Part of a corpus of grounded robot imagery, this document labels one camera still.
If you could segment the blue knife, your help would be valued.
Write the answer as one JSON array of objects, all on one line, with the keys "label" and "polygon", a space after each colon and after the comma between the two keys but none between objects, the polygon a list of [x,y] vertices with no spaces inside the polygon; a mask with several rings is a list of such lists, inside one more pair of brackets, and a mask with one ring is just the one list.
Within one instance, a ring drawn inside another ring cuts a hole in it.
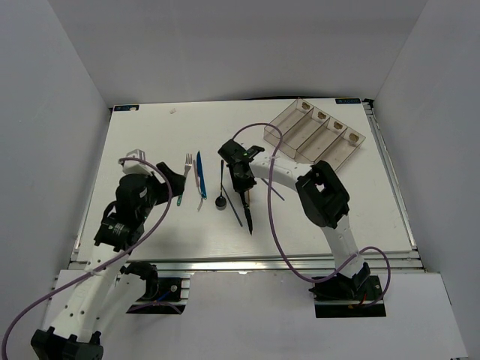
[{"label": "blue knife", "polygon": [[203,173],[203,162],[202,162],[202,157],[201,157],[200,151],[198,151],[197,154],[196,154],[196,168],[197,168],[197,174],[198,174],[198,178],[199,178],[200,192],[202,194],[202,198],[206,199],[207,198],[207,191],[206,191],[205,176],[204,176],[204,173]]}]

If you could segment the black steak knife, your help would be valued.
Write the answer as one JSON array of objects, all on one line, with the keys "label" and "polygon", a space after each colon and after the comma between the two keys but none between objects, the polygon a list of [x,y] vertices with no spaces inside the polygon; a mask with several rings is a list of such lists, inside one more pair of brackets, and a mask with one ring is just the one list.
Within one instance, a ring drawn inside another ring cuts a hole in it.
[{"label": "black steak knife", "polygon": [[240,193],[240,197],[241,197],[241,202],[242,202],[242,206],[243,206],[243,209],[244,209],[244,215],[245,215],[245,218],[246,218],[246,221],[247,221],[248,231],[249,231],[250,235],[252,235],[253,234],[253,221],[252,221],[252,217],[251,217],[250,206],[249,206],[249,203],[247,201],[246,192]]}]

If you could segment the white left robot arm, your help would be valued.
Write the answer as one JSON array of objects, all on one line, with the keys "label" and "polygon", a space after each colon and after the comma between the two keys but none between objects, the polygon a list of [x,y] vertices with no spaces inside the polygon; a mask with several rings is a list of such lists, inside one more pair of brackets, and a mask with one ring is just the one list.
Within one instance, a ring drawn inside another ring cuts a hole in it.
[{"label": "white left robot arm", "polygon": [[153,299],[158,292],[154,265],[126,262],[148,235],[144,224],[152,209],[182,195],[186,178],[164,162],[152,166],[128,158],[121,165],[124,175],[103,212],[85,276],[48,328],[31,339],[39,359],[101,359],[107,329],[136,300]]}]

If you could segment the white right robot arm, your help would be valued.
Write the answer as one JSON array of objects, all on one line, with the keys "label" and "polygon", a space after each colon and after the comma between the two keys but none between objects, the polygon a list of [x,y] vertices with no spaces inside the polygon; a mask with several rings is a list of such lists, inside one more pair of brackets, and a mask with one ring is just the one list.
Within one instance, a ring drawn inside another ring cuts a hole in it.
[{"label": "white right robot arm", "polygon": [[323,160],[309,165],[262,155],[263,151],[264,148],[257,145],[243,148],[232,139],[218,150],[226,162],[233,189],[241,198],[248,230],[253,231],[253,221],[246,193],[257,179],[271,179],[295,191],[306,217],[320,227],[334,257],[337,274],[327,283],[337,286],[348,299],[358,298],[365,291],[371,272],[359,254],[350,228],[350,195],[341,180]]}]

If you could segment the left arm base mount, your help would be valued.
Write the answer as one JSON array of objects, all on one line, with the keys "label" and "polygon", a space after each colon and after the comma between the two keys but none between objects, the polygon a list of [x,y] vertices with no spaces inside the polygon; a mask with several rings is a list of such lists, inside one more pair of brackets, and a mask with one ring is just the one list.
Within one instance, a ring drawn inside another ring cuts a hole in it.
[{"label": "left arm base mount", "polygon": [[147,262],[123,265],[120,273],[135,275],[145,285],[144,294],[128,309],[128,314],[183,314],[190,289],[188,277],[160,275],[157,266]]}]

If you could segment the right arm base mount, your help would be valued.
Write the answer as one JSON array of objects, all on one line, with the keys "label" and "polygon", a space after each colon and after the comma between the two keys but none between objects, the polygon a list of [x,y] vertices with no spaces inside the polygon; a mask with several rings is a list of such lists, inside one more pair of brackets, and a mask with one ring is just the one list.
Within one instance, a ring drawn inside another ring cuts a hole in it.
[{"label": "right arm base mount", "polygon": [[383,300],[374,303],[383,293],[378,276],[371,275],[358,290],[352,290],[345,285],[345,282],[333,278],[324,283],[315,283],[308,290],[313,294],[316,318],[386,317]]}]

